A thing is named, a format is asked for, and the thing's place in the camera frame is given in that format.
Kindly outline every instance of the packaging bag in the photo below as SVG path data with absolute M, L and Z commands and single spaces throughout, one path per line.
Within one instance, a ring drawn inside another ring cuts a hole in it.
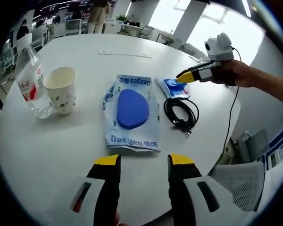
M 146 98 L 149 118 L 134 129 L 122 128 L 117 122 L 118 97 L 122 90 L 132 89 Z M 159 105 L 156 102 L 151 78 L 118 75 L 104 97 L 105 139 L 107 148 L 123 147 L 137 152 L 159 152 Z
M 155 79 L 166 98 L 189 98 L 190 86 L 187 83 L 177 82 L 176 79 Z

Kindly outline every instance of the human hand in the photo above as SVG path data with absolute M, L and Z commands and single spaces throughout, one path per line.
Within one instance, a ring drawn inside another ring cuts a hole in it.
M 129 225 L 126 225 L 126 224 L 118 224 L 119 223 L 119 213 L 116 212 L 115 214 L 115 225 L 116 226 L 129 226 Z
M 212 69 L 212 82 L 224 84 L 225 81 L 232 80 L 236 86 L 253 87 L 257 81 L 260 70 L 247 66 L 237 60 L 223 62 L 220 67 Z

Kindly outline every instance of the plastic water bottle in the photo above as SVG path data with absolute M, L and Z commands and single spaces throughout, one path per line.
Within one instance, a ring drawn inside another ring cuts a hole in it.
M 41 58 L 32 48 L 32 34 L 17 41 L 16 81 L 24 100 L 41 119 L 52 113 L 51 100 L 43 86 Z

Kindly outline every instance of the blue sponge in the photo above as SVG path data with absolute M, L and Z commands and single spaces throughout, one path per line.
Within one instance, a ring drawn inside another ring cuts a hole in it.
M 118 98 L 117 122 L 125 129 L 143 125 L 149 117 L 148 101 L 132 89 L 124 89 Z

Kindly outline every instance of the bottle label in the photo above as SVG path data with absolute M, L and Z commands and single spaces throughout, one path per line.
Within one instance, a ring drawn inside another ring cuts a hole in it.
M 20 91 L 25 101 L 35 100 L 40 89 L 43 87 L 43 74 L 41 67 L 34 72 L 34 76 L 26 76 L 18 82 Z

